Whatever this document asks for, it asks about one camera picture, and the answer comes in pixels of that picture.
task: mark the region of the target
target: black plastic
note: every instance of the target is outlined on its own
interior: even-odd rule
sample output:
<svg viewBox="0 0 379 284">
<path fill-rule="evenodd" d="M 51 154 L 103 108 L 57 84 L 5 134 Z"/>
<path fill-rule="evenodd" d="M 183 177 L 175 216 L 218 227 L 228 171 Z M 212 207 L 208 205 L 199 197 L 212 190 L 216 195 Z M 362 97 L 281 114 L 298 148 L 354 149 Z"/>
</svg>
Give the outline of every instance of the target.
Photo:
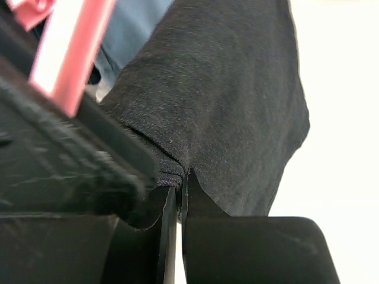
<svg viewBox="0 0 379 284">
<path fill-rule="evenodd" d="M 158 188 L 145 203 L 146 215 L 119 223 L 102 284 L 174 284 L 176 202 L 174 188 Z"/>
<path fill-rule="evenodd" d="M 187 284 L 339 284 L 312 220 L 228 216 L 201 190 L 194 173 L 184 202 Z"/>
<path fill-rule="evenodd" d="M 0 38 L 0 214 L 126 217 L 155 185 L 154 155 L 90 97 L 71 120 L 31 88 L 35 39 L 1 10 Z"/>
<path fill-rule="evenodd" d="M 0 283 L 99 284 L 118 218 L 0 219 Z"/>
</svg>

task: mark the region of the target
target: white floor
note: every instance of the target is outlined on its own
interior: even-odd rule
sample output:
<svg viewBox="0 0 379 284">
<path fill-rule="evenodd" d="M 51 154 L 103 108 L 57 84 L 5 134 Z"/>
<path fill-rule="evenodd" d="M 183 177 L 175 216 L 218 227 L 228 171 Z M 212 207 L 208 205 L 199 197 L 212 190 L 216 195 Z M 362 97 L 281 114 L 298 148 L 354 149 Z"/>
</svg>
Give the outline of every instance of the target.
<svg viewBox="0 0 379 284">
<path fill-rule="evenodd" d="M 314 219 L 341 283 L 378 284 L 379 0 L 292 6 L 311 131 L 271 215 Z M 176 282 L 185 283 L 180 256 L 179 241 Z"/>
</svg>

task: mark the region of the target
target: pant leg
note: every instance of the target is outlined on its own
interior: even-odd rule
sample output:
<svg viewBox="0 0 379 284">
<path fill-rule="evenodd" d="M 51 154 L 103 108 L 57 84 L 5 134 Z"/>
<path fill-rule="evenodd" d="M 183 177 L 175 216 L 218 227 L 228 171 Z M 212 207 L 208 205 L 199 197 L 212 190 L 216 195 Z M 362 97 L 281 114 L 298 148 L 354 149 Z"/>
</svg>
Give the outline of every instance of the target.
<svg viewBox="0 0 379 284">
<path fill-rule="evenodd" d="M 118 0 L 95 65 L 112 87 L 163 18 L 172 0 Z"/>
<path fill-rule="evenodd" d="M 194 169 L 229 215 L 267 215 L 310 127 L 288 2 L 175 0 L 102 107 L 161 151 L 158 185 Z"/>
</svg>

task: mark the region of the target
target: pink object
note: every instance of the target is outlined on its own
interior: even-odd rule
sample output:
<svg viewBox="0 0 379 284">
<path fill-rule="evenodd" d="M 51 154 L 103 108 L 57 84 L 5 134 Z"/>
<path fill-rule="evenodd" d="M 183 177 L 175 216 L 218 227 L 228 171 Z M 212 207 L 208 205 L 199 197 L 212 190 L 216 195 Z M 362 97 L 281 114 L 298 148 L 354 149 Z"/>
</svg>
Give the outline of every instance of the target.
<svg viewBox="0 0 379 284">
<path fill-rule="evenodd" d="M 25 3 L 32 1 L 10 2 L 11 8 L 16 7 L 16 17 L 20 22 L 39 21 L 32 21 L 32 13 L 25 11 L 17 16 L 21 3 L 26 9 Z M 54 11 L 46 23 L 29 82 L 69 117 L 76 115 L 115 2 L 56 0 Z"/>
<path fill-rule="evenodd" d="M 17 21 L 29 31 L 53 10 L 56 0 L 7 0 Z"/>
</svg>

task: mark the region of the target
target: white background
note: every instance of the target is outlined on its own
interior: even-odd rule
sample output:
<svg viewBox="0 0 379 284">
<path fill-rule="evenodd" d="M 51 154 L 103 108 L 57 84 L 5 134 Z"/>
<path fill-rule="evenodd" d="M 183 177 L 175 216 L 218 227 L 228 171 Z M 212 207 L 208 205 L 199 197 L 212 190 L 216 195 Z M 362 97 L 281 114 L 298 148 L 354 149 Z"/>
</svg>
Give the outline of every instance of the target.
<svg viewBox="0 0 379 284">
<path fill-rule="evenodd" d="M 315 220 L 342 284 L 379 284 L 379 0 L 292 0 L 292 8 L 311 130 L 271 215 Z"/>
</svg>

